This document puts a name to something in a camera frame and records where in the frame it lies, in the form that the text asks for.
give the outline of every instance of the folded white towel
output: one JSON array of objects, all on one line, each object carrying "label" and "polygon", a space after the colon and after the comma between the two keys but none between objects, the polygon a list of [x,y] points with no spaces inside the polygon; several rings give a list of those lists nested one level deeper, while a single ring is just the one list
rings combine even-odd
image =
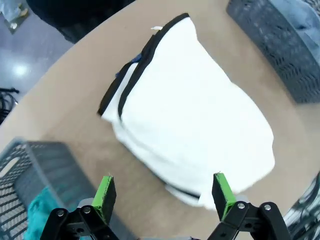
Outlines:
[{"label": "folded white towel", "polygon": [[102,100],[117,139],[169,185],[215,207],[213,174],[234,193],[274,167],[273,133],[255,103],[233,84],[197,39],[184,13],[154,35],[139,63],[128,63]]}]

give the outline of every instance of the light blue cloth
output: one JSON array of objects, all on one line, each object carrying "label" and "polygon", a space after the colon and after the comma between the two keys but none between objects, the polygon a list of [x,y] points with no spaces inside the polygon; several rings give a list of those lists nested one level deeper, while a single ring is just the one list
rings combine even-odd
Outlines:
[{"label": "light blue cloth", "polygon": [[21,13],[15,0],[0,0],[0,11],[8,22],[18,18]]},{"label": "light blue cloth", "polygon": [[28,228],[24,240],[39,240],[53,209],[59,208],[48,187],[31,202],[28,208]]},{"label": "light blue cloth", "polygon": [[296,29],[301,39],[319,62],[320,17],[312,6],[302,0],[270,0],[270,2]]}]

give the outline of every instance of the shoe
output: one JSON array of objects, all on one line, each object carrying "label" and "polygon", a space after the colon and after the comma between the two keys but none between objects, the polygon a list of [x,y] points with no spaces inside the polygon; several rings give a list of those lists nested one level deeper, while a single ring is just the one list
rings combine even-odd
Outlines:
[{"label": "shoe", "polygon": [[24,9],[23,11],[21,11],[19,17],[24,17],[27,14],[28,14],[28,8]]}]

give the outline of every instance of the teal cloth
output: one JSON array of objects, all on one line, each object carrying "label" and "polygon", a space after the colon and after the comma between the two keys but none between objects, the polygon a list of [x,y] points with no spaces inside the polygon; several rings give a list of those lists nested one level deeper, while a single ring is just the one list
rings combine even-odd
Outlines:
[{"label": "teal cloth", "polygon": [[28,228],[24,240],[39,240],[53,209],[59,208],[48,187],[35,197],[28,208]]}]

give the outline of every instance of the table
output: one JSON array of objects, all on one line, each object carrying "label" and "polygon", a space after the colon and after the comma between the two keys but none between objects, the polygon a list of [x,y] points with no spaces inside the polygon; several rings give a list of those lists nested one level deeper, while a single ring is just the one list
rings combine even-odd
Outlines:
[{"label": "table", "polygon": [[150,28],[188,12],[199,41],[254,100],[274,133],[274,170],[243,194],[256,206],[273,201],[285,214],[319,171],[320,161],[279,77],[227,15],[226,6],[227,0],[137,0],[49,69],[0,127],[0,149],[16,136],[66,142],[95,186],[102,176],[114,175],[115,211],[137,236],[208,237],[218,216],[187,206],[166,192],[96,114],[115,73],[154,33]]}]

